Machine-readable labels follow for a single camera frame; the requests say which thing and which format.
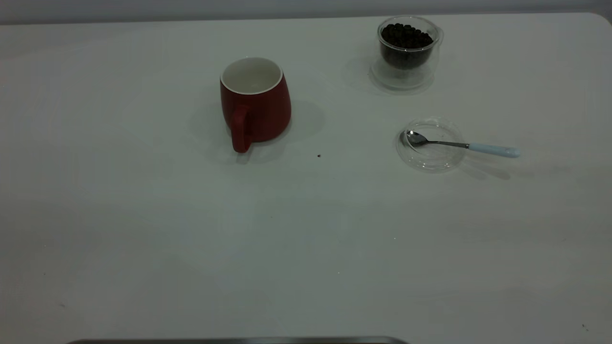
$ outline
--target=white table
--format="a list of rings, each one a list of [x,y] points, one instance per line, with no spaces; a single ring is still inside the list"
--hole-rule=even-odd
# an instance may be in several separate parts
[[[610,343],[610,24],[428,18],[414,96],[368,79],[383,18],[1,27],[0,342]],[[294,111],[238,156],[218,75],[245,55]],[[394,135],[432,115],[523,156],[411,169]]]

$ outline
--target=spoon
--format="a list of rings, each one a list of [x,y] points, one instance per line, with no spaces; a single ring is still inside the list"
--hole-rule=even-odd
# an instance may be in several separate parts
[[[444,141],[428,141],[423,135],[413,132],[412,130],[406,130],[402,141],[407,140],[412,147],[421,147],[426,144],[443,144],[445,146],[454,146],[469,149],[470,151],[500,155],[507,158],[518,158],[521,155],[521,151],[518,148],[500,147],[500,146],[489,146],[488,144],[480,143],[456,143],[456,142],[444,142]]]

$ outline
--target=mug rim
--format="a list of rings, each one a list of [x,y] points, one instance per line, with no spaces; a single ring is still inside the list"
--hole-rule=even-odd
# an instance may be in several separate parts
[[[228,70],[228,68],[230,66],[232,66],[233,64],[243,61],[243,60],[251,60],[251,59],[262,59],[262,60],[266,60],[271,62],[273,65],[276,66],[276,68],[278,68],[278,70],[280,71],[280,76],[278,77],[278,80],[269,88],[263,90],[263,91],[258,91],[258,92],[238,92],[235,91],[234,89],[230,88],[229,86],[227,86],[223,80],[223,74],[225,74],[225,72]],[[232,93],[236,93],[236,94],[242,94],[242,95],[257,95],[257,94],[262,94],[262,93],[266,93],[268,91],[270,91],[271,89],[275,88],[276,86],[278,86],[278,84],[280,84],[280,82],[282,81],[283,77],[285,76],[285,73],[283,72],[283,69],[280,67],[279,64],[277,64],[276,62],[267,59],[267,58],[261,58],[259,56],[247,56],[241,59],[237,59],[235,61],[233,61],[232,63],[228,64],[223,71],[221,72],[221,75],[219,76],[219,80],[221,81],[221,84],[223,85],[223,87],[227,88],[228,91],[232,92]]]

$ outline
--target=mug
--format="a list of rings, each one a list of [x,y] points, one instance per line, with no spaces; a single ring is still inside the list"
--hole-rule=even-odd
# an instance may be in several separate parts
[[[244,58],[221,74],[221,104],[234,150],[279,136],[291,119],[291,99],[283,70],[264,58]]]

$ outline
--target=coffee bean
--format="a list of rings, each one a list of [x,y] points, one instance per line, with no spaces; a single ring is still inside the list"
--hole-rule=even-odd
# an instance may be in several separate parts
[[[411,25],[388,24],[381,32],[382,39],[390,45],[402,49],[419,49],[433,43],[428,33]],[[399,69],[413,69],[425,62],[431,49],[423,51],[398,51],[381,44],[381,54],[385,61]]]

